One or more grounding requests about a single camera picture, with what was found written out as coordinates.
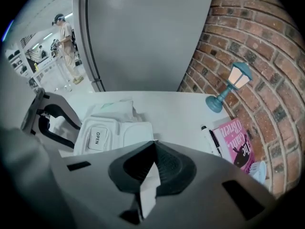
brick wall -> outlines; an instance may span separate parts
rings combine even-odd
[[[253,81],[224,107],[242,121],[256,160],[267,163],[279,196],[300,177],[305,150],[305,45],[278,0],[212,0],[179,91],[219,94],[232,62],[248,62]]]

white paper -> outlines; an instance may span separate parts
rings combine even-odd
[[[153,163],[145,180],[140,186],[140,200],[144,219],[149,215],[156,204],[156,189],[161,185],[157,165]]]

lamp base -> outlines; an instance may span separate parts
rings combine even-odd
[[[223,104],[214,96],[208,96],[205,99],[206,105],[215,113],[219,113],[223,109]]]

lamp shade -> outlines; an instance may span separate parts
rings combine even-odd
[[[252,80],[252,74],[248,64],[244,62],[234,62],[228,79],[229,83],[236,89],[240,89],[250,80]]]

white ceiling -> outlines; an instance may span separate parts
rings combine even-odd
[[[58,13],[72,12],[72,0],[29,0],[19,12],[9,31],[9,40],[23,37],[51,28]]]

